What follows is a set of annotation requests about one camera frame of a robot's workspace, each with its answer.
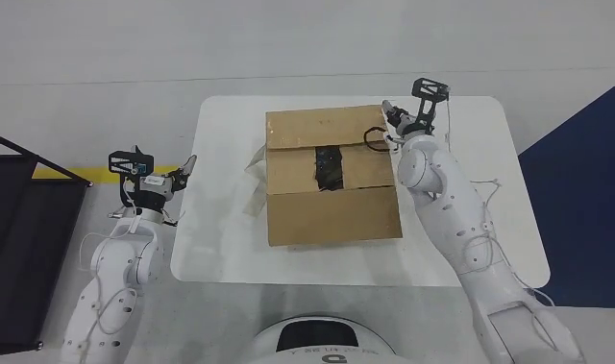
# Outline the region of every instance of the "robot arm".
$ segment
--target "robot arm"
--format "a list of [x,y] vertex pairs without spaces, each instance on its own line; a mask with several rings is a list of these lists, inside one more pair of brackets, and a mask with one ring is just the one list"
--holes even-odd
[[[433,107],[448,99],[448,87],[419,79],[412,94],[422,99],[417,117],[382,104],[404,142],[398,179],[431,242],[455,270],[488,358],[492,363],[584,362],[570,330],[511,271],[486,204],[453,155],[431,136]],[[426,100],[432,102],[428,114],[423,113]]]
[[[141,317],[142,287],[157,278],[162,265],[160,226],[177,224],[165,219],[164,203],[185,188],[195,162],[192,156],[178,170],[155,175],[154,158],[137,147],[134,152],[110,155],[110,170],[120,174],[126,208],[110,215],[119,220],[94,252],[90,264],[94,278],[68,323],[62,364],[120,364],[126,359]],[[132,192],[126,190],[126,181],[133,183]]]

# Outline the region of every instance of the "black frame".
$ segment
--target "black frame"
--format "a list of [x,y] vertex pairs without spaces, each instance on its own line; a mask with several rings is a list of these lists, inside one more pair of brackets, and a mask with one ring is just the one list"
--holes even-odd
[[[92,182],[0,136],[0,354],[40,350],[40,334]],[[66,179],[33,179],[38,164]]]

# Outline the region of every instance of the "tape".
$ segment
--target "tape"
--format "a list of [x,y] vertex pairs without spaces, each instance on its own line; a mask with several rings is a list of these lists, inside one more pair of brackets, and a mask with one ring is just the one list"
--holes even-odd
[[265,160],[265,149],[266,147],[263,144],[262,147],[254,153],[252,159],[243,170],[245,173],[258,180],[257,188],[243,208],[243,213],[252,217],[257,217],[267,202],[267,174],[264,165],[260,163]]

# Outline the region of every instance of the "black bracket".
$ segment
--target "black bracket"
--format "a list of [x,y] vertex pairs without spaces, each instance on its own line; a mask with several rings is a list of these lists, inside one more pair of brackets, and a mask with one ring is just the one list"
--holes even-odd
[[124,206],[130,206],[130,200],[134,198],[128,197],[124,183],[130,180],[135,185],[136,196],[140,189],[141,178],[154,172],[154,157],[144,155],[136,146],[134,152],[115,151],[109,155],[109,171],[119,174],[119,197]]
[[[449,86],[434,80],[420,78],[412,85],[412,96],[421,99],[421,107],[416,115],[414,123],[404,128],[404,133],[425,131],[425,134],[433,132],[433,119],[435,118],[435,105],[449,100]],[[431,102],[430,109],[425,112],[425,103]]]

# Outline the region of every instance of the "white cable tie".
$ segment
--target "white cable tie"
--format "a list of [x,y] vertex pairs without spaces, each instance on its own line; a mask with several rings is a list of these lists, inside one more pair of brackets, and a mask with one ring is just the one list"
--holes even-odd
[[128,229],[129,233],[135,233],[136,232],[136,227],[138,227],[138,223],[141,221],[141,215],[138,214],[137,216],[135,216],[133,218],[133,222],[131,223],[131,226]]

